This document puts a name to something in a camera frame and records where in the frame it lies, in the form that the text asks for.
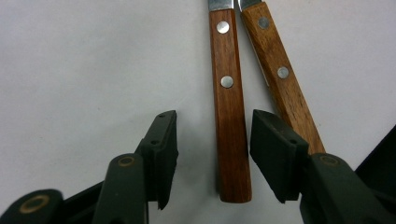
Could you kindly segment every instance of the tabletop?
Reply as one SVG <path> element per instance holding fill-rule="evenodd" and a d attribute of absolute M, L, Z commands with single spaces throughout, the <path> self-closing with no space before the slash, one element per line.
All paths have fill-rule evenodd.
<path fill-rule="evenodd" d="M 356 169 L 396 123 L 396 2 L 267 4 L 327 152 Z M 275 110 L 235 11 L 249 139 L 253 109 Z M 219 199 L 207 1 L 2 1 L 0 21 L 1 213 L 102 181 L 176 110 L 171 197 L 150 223 L 303 223 L 252 160 L 252 201 Z"/>

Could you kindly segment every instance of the metal rivet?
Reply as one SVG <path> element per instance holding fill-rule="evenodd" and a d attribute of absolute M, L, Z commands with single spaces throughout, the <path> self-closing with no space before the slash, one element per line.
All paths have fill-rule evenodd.
<path fill-rule="evenodd" d="M 330 165 L 330 166 L 336 166 L 339 163 L 339 161 L 337 159 L 330 157 L 330 156 L 321 156 L 320 160 L 324 164 Z"/>
<path fill-rule="evenodd" d="M 227 21 L 221 21 L 218 23 L 218 31 L 221 34 L 225 34 L 228 32 L 228 30 L 230 30 L 230 25 L 228 24 Z"/>
<path fill-rule="evenodd" d="M 279 69 L 277 69 L 277 75 L 280 78 L 287 78 L 289 76 L 289 69 L 287 67 L 280 67 Z"/>
<path fill-rule="evenodd" d="M 48 195 L 40 194 L 24 202 L 20 207 L 20 212 L 22 214 L 30 214 L 35 211 L 40 210 L 46 206 L 50 201 Z"/>
<path fill-rule="evenodd" d="M 119 159 L 119 166 L 121 167 L 127 167 L 131 166 L 134 164 L 134 158 L 133 157 L 122 157 Z"/>
<path fill-rule="evenodd" d="M 268 29 L 268 27 L 270 26 L 270 21 L 268 21 L 268 19 L 265 17 L 261 17 L 259 18 L 259 26 L 263 30 Z"/>
<path fill-rule="evenodd" d="M 221 86 L 224 88 L 231 88 L 231 86 L 233 85 L 233 78 L 226 76 L 226 77 L 222 77 L 221 78 Z"/>

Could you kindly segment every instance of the wooden handle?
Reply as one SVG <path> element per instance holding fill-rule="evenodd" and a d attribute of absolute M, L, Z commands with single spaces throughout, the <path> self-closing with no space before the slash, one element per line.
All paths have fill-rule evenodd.
<path fill-rule="evenodd" d="M 246 203 L 251 200 L 251 186 L 235 15 L 232 9 L 211 11 L 209 21 L 220 198 L 227 203 Z M 223 21 L 228 23 L 228 30 L 226 25 L 220 29 Z M 230 79 L 224 77 L 233 80 L 230 88 L 226 88 Z"/>
<path fill-rule="evenodd" d="M 268 6 L 262 2 L 242 11 L 250 41 L 260 61 L 280 117 L 309 143 L 309 153 L 325 152 L 318 130 L 277 33 Z"/>

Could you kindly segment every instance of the light brown wooden handle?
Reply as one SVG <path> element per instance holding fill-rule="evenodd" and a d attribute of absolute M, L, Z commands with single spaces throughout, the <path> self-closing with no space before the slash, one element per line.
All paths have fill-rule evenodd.
<path fill-rule="evenodd" d="M 242 20 L 280 117 L 309 143 L 310 154 L 325 152 L 268 6 L 262 2 L 246 8 L 242 11 Z"/>
<path fill-rule="evenodd" d="M 224 25 L 224 21 L 229 29 L 219 32 L 218 26 Z M 209 23 L 220 198 L 227 203 L 246 203 L 251 200 L 251 186 L 234 12 L 232 9 L 211 11 Z M 221 85 L 224 77 L 233 80 L 230 88 Z"/>

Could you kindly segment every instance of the metal blade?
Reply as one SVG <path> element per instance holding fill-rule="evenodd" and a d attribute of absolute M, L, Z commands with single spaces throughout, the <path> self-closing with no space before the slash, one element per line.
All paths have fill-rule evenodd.
<path fill-rule="evenodd" d="M 209 11 L 233 8 L 233 0 L 209 0 Z"/>
<path fill-rule="evenodd" d="M 254 6 L 261 2 L 262 2 L 262 0 L 238 0 L 238 5 L 239 5 L 239 8 L 241 9 L 241 11 L 243 11 L 245 8 Z"/>

